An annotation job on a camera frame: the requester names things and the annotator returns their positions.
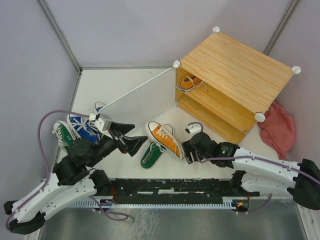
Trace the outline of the wooden shoe cabinet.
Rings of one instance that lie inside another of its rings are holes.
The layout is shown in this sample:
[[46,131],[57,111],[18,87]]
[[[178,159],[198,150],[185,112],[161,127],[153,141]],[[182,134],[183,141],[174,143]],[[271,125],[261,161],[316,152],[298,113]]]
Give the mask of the wooden shoe cabinet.
[[[235,144],[265,120],[270,105],[301,72],[299,66],[289,67],[222,33],[218,26],[172,66],[178,106]],[[185,76],[204,83],[183,92],[179,85]]]

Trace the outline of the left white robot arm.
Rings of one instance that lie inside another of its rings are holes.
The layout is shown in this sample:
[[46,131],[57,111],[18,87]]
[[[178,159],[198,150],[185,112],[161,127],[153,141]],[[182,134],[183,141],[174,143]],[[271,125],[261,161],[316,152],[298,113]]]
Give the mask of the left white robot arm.
[[148,140],[147,136],[127,136],[134,128],[134,124],[112,122],[109,134],[98,144],[87,138],[75,139],[43,183],[21,200],[3,205],[7,230],[28,235],[70,204],[96,193],[106,195],[111,189],[106,172],[89,169],[115,150],[133,157]]

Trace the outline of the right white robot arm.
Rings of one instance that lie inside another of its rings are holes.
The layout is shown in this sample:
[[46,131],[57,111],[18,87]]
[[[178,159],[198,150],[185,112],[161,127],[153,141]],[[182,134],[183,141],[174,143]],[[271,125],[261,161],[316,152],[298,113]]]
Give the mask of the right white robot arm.
[[320,209],[320,170],[312,160],[295,162],[265,157],[234,143],[217,143],[204,132],[183,142],[182,149],[189,164],[210,162],[233,169],[229,189],[236,196],[244,192],[291,196],[307,209]]

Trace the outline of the white cabinet door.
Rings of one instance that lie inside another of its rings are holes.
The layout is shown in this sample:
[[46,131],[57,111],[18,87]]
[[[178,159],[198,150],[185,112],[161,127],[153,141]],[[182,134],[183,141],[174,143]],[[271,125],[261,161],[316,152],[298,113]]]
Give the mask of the white cabinet door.
[[173,107],[176,101],[176,70],[168,68],[102,108],[101,113],[113,122],[134,124],[129,135],[139,131],[148,121]]

